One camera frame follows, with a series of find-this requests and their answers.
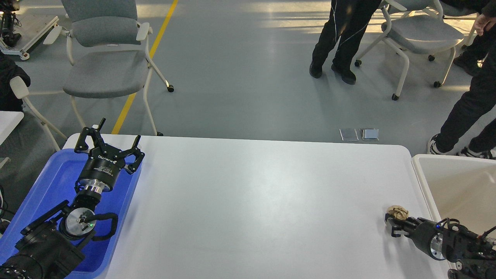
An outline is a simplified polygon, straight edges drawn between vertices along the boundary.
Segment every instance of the crumpled paper ball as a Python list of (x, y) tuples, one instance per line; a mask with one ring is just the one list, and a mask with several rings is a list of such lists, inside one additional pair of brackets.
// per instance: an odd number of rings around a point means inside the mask
[(398, 220), (406, 220), (408, 218), (408, 210), (402, 206), (390, 206), (387, 208), (387, 213), (393, 215)]

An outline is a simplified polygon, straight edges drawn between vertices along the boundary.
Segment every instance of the chair caster wheel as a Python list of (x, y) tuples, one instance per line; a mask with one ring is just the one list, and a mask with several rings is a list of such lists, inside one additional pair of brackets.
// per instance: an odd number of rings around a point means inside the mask
[(28, 60), (29, 59), (29, 53), (27, 52), (23, 52), (21, 55), (19, 55), (19, 57), (21, 58), (21, 60), (25, 61), (25, 60)]

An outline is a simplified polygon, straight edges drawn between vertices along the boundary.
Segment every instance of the sneaker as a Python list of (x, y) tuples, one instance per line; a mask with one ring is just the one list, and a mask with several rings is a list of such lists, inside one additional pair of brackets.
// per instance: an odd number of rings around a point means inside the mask
[(341, 79), (347, 83), (347, 84), (350, 84), (350, 85), (353, 85), (356, 83), (357, 81), (357, 77), (355, 76), (355, 74), (350, 70), (350, 68), (347, 68), (347, 69), (342, 69), (338, 66), (336, 66), (335, 64), (332, 64), (331, 66), (331, 70), (333, 70), (334, 72), (338, 73), (341, 75)]
[(322, 66), (318, 67), (315, 65), (315, 63), (312, 61), (312, 63), (310, 64), (310, 75), (313, 77), (313, 78), (319, 78), (322, 76)]
[(460, 152), (457, 152), (456, 156), (496, 160), (496, 156), (495, 154), (493, 154), (493, 150), (487, 150), (483, 152), (473, 152), (468, 148), (468, 146), (464, 147)]
[(463, 54), (453, 59), (453, 64), (462, 68), (471, 76), (476, 76), (482, 71), (482, 68), (477, 64), (477, 59), (467, 58), (467, 56), (463, 56)]
[(439, 134), (435, 134), (428, 142), (427, 142), (427, 154), (434, 154), (434, 155), (446, 155), (448, 152), (441, 152), (437, 148), (435, 144), (435, 140), (439, 136)]

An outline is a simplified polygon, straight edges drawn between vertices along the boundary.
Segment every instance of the chair leg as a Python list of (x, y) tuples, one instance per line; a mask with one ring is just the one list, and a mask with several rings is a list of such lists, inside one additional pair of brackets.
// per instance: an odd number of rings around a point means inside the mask
[(405, 83), (406, 74), (408, 72), (408, 67), (410, 66), (410, 59), (408, 56), (401, 51), (396, 45), (394, 45), (389, 39), (384, 40), (384, 42), (389, 45), (392, 49), (396, 51), (396, 53), (403, 58), (405, 62), (403, 65), (403, 70), (401, 72), (400, 80), (398, 82), (398, 87), (396, 88), (396, 93), (393, 94), (392, 99), (394, 101), (398, 100), (401, 94), (401, 90), (403, 89), (403, 84)]
[(472, 44), (472, 39), (474, 38), (474, 35), (475, 35), (475, 23), (472, 25), (472, 29), (470, 29), (470, 33), (468, 33), (468, 36), (465, 38), (465, 40), (463, 40), (462, 49)]
[(52, 142), (54, 149), (55, 149), (55, 152), (59, 151), (60, 150), (59, 144), (57, 143), (57, 141), (55, 141), (54, 135), (52, 135), (52, 132), (50, 132), (50, 129), (48, 128), (47, 123), (42, 121), (41, 122), (41, 128), (43, 129), (45, 134), (47, 134), (48, 138)]
[(50, 142), (54, 145), (55, 151), (59, 151), (60, 147), (57, 143), (57, 141), (54, 138), (54, 135), (52, 132), (50, 132), (49, 127), (54, 130), (57, 134), (59, 134), (64, 140), (67, 140), (67, 137), (59, 130), (57, 129), (50, 121), (48, 121), (41, 113), (33, 106), (31, 101), (28, 99), (28, 97), (24, 97), (23, 101), (26, 103), (26, 105), (31, 109), (33, 114), (40, 120), (41, 123), (41, 128), (47, 134), (47, 137), (50, 139)]
[(81, 117), (81, 114), (77, 110), (76, 98), (74, 96), (70, 97), (70, 104), (72, 105), (72, 108), (74, 109), (74, 113), (76, 114), (76, 118), (79, 121), (79, 124), (81, 124), (81, 128), (86, 127), (86, 125), (84, 124), (83, 118)]
[(55, 127), (48, 119), (46, 119), (31, 103), (31, 101), (28, 99), (28, 97), (23, 98), (24, 102), (26, 102), (26, 105), (31, 109), (31, 111), (40, 119), (43, 121), (45, 124), (47, 124), (48, 128), (52, 129), (55, 133), (59, 134), (61, 138), (64, 140), (67, 140), (67, 136), (64, 135), (57, 127)]
[(446, 81), (446, 78), (448, 77), (449, 69), (451, 69), (451, 65), (453, 64), (453, 59), (455, 58), (455, 55), (456, 55), (456, 48), (452, 47), (450, 49), (448, 63), (446, 64), (446, 67), (444, 68), (444, 78), (442, 79), (442, 82), (440, 83), (441, 85), (444, 84), (444, 82)]
[(150, 118), (150, 122), (152, 124), (153, 135), (158, 136), (157, 128), (155, 127), (155, 122), (153, 121), (152, 112), (150, 110), (150, 106), (148, 105), (148, 86), (150, 85), (151, 78), (152, 78), (152, 69), (150, 68), (148, 70), (145, 86), (143, 88), (143, 102), (145, 103), (146, 112), (148, 113), (148, 117)]
[(160, 70), (158, 69), (157, 65), (155, 65), (155, 63), (153, 62), (153, 60), (149, 60), (148, 61), (150, 63), (150, 65), (152, 66), (153, 70), (157, 73), (157, 75), (160, 77), (160, 79), (164, 82), (165, 86), (167, 88), (170, 87), (169, 85), (169, 82), (165, 79), (164, 75), (162, 75), (162, 73), (160, 72)]
[(363, 56), (365, 56), (365, 54), (367, 54), (367, 52), (369, 52), (373, 47), (375, 47), (376, 44), (378, 44), (382, 39), (384, 39), (386, 37), (386, 34), (385, 33), (382, 33), (379, 37), (377, 37), (377, 39), (375, 39), (364, 51), (362, 51), (357, 57), (356, 57), (356, 60), (360, 60), (362, 59)]

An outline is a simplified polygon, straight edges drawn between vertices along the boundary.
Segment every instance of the chair seat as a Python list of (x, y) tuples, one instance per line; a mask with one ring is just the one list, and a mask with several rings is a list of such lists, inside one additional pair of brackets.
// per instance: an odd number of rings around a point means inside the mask
[(80, 98), (114, 98), (142, 89), (148, 62), (144, 51), (93, 52), (70, 70), (63, 90)]
[[(383, 31), (386, 26), (386, 22), (382, 24)], [(464, 38), (455, 28), (429, 15), (393, 20), (387, 36), (417, 54), (434, 54), (448, 50)]]

